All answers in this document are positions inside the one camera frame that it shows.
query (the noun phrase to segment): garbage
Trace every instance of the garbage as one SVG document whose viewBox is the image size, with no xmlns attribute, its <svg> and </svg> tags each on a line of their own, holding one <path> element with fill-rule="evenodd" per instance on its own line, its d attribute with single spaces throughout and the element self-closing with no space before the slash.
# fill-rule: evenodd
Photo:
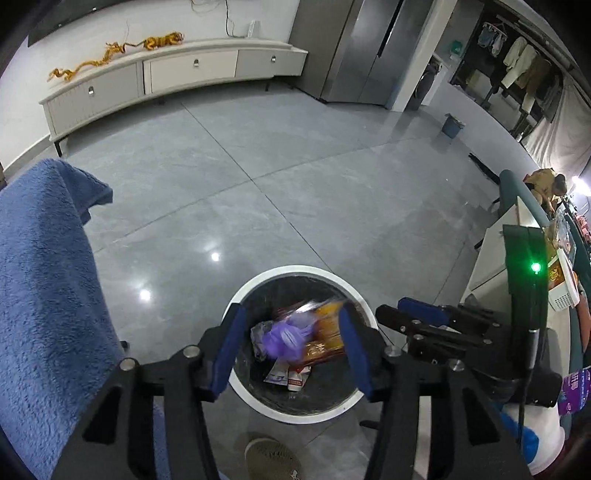
<svg viewBox="0 0 591 480">
<path fill-rule="evenodd" d="M 339 332 L 341 300 L 310 301 L 277 312 L 277 319 L 251 329 L 255 359 L 276 359 L 265 382 L 303 388 L 311 366 L 342 355 L 345 346 Z"/>
</svg>

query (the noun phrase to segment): purple package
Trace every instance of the purple package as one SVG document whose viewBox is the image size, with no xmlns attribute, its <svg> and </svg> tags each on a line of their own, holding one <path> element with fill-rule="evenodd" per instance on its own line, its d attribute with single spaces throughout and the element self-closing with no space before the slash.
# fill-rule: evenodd
<svg viewBox="0 0 591 480">
<path fill-rule="evenodd" d="M 262 337 L 262 348 L 270 358 L 288 362 L 301 359 L 304 345 L 313 334 L 316 317 L 310 312 L 292 313 L 285 320 L 275 322 Z"/>
<path fill-rule="evenodd" d="M 262 346 L 270 358 L 298 361 L 301 358 L 306 339 L 298 327 L 287 322 L 277 322 L 262 336 Z"/>
<path fill-rule="evenodd" d="M 558 414 L 566 415 L 582 410 L 591 388 L 591 367 L 583 368 L 562 380 L 558 397 Z"/>
</svg>

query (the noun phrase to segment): purple plastic bag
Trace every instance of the purple plastic bag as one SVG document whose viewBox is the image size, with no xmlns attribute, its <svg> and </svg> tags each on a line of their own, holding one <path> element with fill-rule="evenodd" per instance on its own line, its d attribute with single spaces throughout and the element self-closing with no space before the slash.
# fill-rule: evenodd
<svg viewBox="0 0 591 480">
<path fill-rule="evenodd" d="M 293 313 L 286 320 L 273 324 L 262 337 L 262 347 L 270 358 L 297 362 L 302 358 L 304 346 L 311 339 L 314 314 Z"/>
</svg>

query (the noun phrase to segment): white basket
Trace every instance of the white basket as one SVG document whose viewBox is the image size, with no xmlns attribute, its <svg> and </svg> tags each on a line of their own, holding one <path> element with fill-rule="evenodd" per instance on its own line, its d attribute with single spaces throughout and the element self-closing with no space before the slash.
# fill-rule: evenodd
<svg viewBox="0 0 591 480">
<path fill-rule="evenodd" d="M 564 282 L 548 292 L 548 303 L 556 312 L 559 312 L 578 305 L 580 297 L 579 289 L 574 282 L 573 267 L 570 265 L 568 257 L 561 248 L 557 249 L 556 254 L 564 274 Z"/>
</svg>

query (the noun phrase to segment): white cabinet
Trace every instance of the white cabinet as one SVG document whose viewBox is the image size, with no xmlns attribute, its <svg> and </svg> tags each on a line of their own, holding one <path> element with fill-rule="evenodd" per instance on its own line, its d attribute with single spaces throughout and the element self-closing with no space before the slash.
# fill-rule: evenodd
<svg viewBox="0 0 591 480">
<path fill-rule="evenodd" d="M 55 80 L 43 105 L 51 141 L 133 103 L 196 86 L 301 75 L 307 52 L 275 40 L 214 38 L 138 50 Z"/>
<path fill-rule="evenodd" d="M 238 53 L 236 77 L 241 79 L 272 78 L 275 75 L 301 75 L 305 51 L 272 48 L 244 48 Z"/>
<path fill-rule="evenodd" d="M 146 93 L 180 90 L 211 80 L 234 78 L 238 50 L 191 52 L 144 62 L 144 78 L 150 70 Z"/>
<path fill-rule="evenodd" d="M 135 64 L 111 70 L 47 102 L 56 132 L 72 129 L 94 116 L 139 97 Z"/>
</svg>

